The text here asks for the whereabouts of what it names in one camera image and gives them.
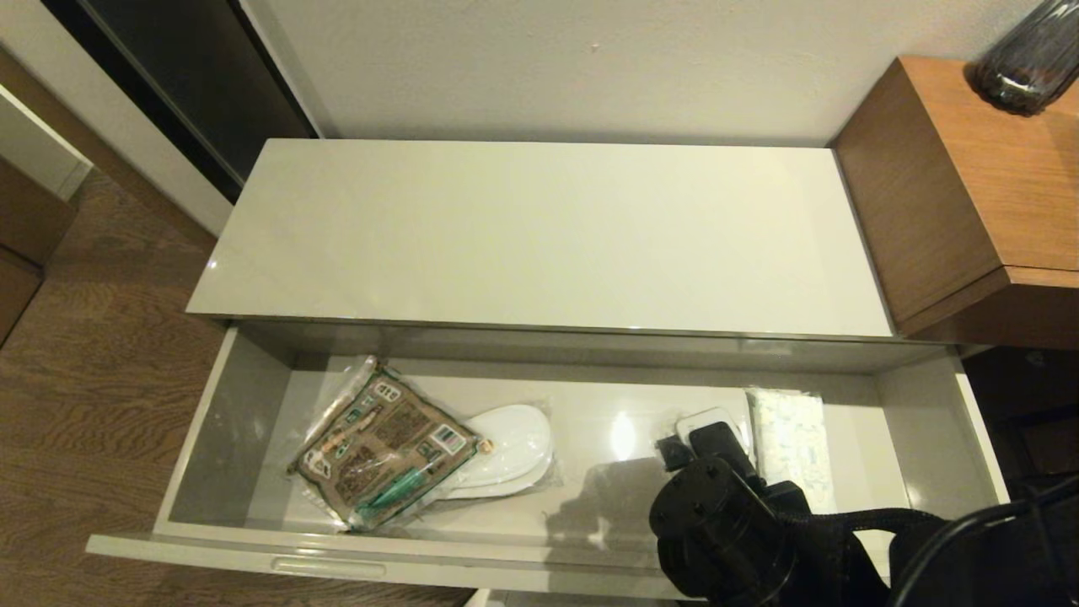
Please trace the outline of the white slippers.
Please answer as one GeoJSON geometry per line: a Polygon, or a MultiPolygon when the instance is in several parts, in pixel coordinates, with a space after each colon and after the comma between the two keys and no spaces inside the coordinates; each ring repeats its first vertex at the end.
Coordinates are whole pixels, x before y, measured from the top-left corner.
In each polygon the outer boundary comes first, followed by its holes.
{"type": "Polygon", "coordinates": [[[547,400],[490,408],[459,419],[478,434],[477,453],[421,503],[482,501],[535,491],[552,471],[554,427],[547,400]]]}
{"type": "Polygon", "coordinates": [[[695,412],[695,414],[678,419],[675,423],[675,432],[682,439],[683,443],[689,444],[689,432],[719,422],[723,422],[729,427],[741,447],[749,450],[752,446],[752,432],[749,434],[745,433],[745,430],[748,429],[745,426],[745,416],[736,417],[729,410],[721,406],[695,412]]]}

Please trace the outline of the brown grain package green print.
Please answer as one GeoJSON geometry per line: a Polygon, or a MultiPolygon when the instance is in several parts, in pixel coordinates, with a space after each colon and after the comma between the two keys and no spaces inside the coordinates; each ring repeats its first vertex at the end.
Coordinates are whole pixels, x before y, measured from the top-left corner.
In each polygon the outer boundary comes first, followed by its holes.
{"type": "Polygon", "coordinates": [[[483,442],[370,355],[349,367],[284,473],[340,530],[367,534],[439,499],[483,442]]]}

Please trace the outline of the silver and black robot base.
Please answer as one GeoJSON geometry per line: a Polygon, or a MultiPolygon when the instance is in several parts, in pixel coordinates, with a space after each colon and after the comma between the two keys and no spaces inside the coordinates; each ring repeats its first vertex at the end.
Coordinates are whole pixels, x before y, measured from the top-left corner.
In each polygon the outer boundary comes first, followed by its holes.
{"type": "Polygon", "coordinates": [[[481,588],[461,607],[679,607],[667,599],[535,593],[481,588]]]}

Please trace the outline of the glossy white drawer cabinet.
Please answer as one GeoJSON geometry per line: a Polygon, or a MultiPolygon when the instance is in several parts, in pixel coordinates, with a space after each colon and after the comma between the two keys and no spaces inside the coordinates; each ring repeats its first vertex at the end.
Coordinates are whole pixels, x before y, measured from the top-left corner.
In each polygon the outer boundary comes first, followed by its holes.
{"type": "Polygon", "coordinates": [[[900,337],[832,151],[269,141],[189,314],[296,350],[876,373],[900,337]]]}

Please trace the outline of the white patterned tissue pack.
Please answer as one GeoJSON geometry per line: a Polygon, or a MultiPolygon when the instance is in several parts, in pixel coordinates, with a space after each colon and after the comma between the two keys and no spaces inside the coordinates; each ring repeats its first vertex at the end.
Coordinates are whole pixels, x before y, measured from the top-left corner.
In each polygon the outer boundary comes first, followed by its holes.
{"type": "Polygon", "coordinates": [[[804,492],[812,513],[839,511],[821,396],[759,385],[745,392],[760,475],[768,484],[793,481],[804,492]]]}

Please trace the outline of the brown wooden side cabinet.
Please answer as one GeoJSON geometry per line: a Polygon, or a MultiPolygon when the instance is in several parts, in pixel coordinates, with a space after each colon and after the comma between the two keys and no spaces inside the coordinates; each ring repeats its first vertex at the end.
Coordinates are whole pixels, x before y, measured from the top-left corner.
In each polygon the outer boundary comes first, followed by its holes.
{"type": "Polygon", "coordinates": [[[832,142],[894,330],[1079,351],[1079,84],[1011,115],[964,69],[894,58],[832,142]]]}

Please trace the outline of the dark glass vase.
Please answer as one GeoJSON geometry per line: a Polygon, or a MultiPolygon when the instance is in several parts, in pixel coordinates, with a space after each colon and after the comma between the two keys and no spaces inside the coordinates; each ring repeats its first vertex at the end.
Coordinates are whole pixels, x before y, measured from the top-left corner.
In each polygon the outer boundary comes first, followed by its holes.
{"type": "Polygon", "coordinates": [[[1008,114],[1041,114],[1079,79],[1079,0],[1042,0],[964,67],[964,77],[1008,114]]]}

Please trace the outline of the dark door panel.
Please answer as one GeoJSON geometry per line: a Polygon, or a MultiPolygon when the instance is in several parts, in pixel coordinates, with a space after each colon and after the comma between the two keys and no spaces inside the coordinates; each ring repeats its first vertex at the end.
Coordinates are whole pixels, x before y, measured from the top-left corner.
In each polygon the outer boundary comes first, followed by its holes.
{"type": "Polygon", "coordinates": [[[230,203],[274,138],[316,128],[240,0],[41,0],[230,203]]]}

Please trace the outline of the brown and white furniture piece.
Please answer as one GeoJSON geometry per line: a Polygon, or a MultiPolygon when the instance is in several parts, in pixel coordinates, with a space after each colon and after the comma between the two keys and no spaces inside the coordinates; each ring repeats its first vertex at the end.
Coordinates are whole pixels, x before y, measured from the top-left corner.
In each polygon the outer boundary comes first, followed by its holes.
{"type": "Polygon", "coordinates": [[[0,346],[44,281],[93,163],[0,84],[0,346]]]}

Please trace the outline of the white door frame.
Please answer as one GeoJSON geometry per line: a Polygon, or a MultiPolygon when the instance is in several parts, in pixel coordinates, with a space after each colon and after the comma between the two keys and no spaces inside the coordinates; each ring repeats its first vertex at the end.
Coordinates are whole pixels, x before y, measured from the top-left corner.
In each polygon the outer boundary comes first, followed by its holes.
{"type": "Polygon", "coordinates": [[[211,252],[232,204],[41,0],[0,0],[0,85],[124,192],[211,252]]]}

